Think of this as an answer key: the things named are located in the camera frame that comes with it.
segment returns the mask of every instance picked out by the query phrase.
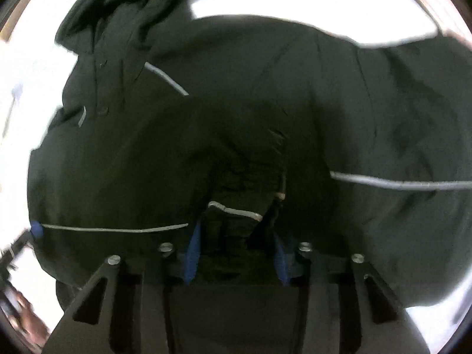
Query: black plastic part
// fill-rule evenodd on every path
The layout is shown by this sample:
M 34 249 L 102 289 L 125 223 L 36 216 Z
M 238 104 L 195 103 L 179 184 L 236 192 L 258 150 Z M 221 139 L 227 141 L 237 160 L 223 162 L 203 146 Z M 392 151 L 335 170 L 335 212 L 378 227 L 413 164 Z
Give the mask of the black plastic part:
M 369 262 L 351 261 L 362 326 L 358 354 L 429 354 L 417 326 Z
M 43 354 L 169 353 L 159 255 L 104 263 L 79 292 Z
M 337 285 L 329 283 L 326 257 L 310 256 L 310 286 L 301 354 L 338 354 L 340 342 Z
M 351 272 L 336 278 L 339 297 L 339 353 L 355 353 L 362 344 L 359 302 Z

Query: black jacket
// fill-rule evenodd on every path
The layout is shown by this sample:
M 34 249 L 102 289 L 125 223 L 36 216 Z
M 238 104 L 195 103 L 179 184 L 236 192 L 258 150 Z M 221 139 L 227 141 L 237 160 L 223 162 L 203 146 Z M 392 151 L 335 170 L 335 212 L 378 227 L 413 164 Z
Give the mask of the black jacket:
M 78 0 L 56 40 L 79 58 L 28 177 L 30 218 L 66 227 L 36 246 L 56 279 L 80 287 L 107 255 L 185 245 L 210 201 L 264 215 L 281 191 L 283 241 L 343 254 L 342 235 L 405 306 L 471 265 L 470 190 L 330 177 L 471 179 L 472 58 L 456 40 L 361 48 L 271 18 L 193 20 L 187 0 Z

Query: metal bolt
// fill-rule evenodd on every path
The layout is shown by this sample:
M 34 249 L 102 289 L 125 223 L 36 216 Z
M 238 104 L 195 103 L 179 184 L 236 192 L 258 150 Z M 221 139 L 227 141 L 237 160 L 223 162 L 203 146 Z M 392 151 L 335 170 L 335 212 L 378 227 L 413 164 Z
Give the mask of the metal bolt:
M 298 246 L 298 250 L 303 253 L 309 253 L 313 251 L 312 244 L 309 242 L 301 242 Z
M 159 251 L 161 253 L 171 253 L 173 250 L 174 246 L 170 242 L 163 242 L 159 245 Z
M 364 256 L 362 254 L 353 254 L 351 257 L 351 260 L 355 263 L 363 263 L 364 262 Z
M 121 257 L 119 255 L 112 255 L 108 257 L 107 262 L 109 265 L 117 265 L 121 261 Z

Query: black frame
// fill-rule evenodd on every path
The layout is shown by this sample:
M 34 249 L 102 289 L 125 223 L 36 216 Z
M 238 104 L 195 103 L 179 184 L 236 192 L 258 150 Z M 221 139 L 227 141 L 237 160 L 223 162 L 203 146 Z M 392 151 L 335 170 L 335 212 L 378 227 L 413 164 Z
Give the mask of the black frame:
M 451 0 L 472 31 L 472 0 Z M 20 0 L 0 0 L 0 30 Z M 0 312 L 0 350 L 11 354 L 29 354 L 31 351 Z M 472 308 L 439 354 L 472 353 Z

